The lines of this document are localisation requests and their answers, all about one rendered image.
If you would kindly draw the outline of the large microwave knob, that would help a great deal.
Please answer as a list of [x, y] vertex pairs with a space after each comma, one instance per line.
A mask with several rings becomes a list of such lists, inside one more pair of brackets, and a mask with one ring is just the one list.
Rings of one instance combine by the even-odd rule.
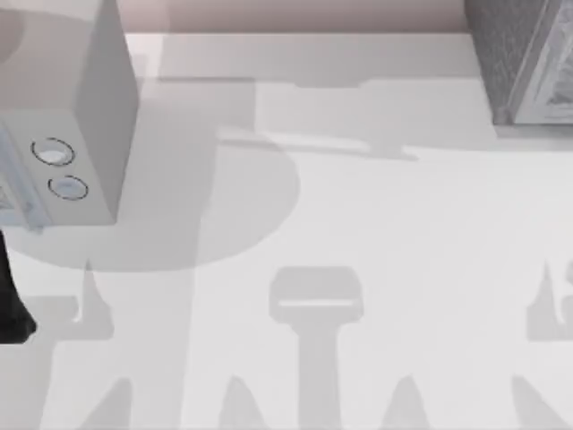
[[30, 150], [37, 160], [52, 167], [67, 166], [75, 159], [73, 147], [55, 137], [34, 141]]

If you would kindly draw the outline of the small microwave knob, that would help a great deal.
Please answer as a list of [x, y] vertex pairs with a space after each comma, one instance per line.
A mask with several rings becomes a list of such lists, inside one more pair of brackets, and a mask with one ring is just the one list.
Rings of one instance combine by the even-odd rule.
[[80, 201], [89, 194], [88, 185], [77, 176], [59, 176], [47, 181], [49, 191], [67, 201]]

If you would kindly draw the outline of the microwave oven door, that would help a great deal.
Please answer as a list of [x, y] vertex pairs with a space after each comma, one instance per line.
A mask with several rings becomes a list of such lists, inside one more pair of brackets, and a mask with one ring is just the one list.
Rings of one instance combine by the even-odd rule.
[[0, 124], [0, 225], [40, 232], [50, 224], [14, 140]]

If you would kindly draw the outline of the pale microwave oven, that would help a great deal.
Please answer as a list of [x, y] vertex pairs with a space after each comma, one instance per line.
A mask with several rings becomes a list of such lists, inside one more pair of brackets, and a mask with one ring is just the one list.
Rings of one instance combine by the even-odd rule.
[[[100, 226], [117, 217], [139, 108], [117, 0], [0, 0], [0, 124], [14, 140], [50, 218], [46, 227]], [[74, 161], [48, 166], [30, 145], [55, 137]], [[47, 181], [77, 176], [80, 201]]]

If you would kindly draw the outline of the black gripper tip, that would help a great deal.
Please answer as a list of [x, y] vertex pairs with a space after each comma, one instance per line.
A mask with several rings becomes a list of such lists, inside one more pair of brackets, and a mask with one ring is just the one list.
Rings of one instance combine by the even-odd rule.
[[36, 331], [37, 323], [15, 287], [0, 229], [0, 345], [23, 344]]

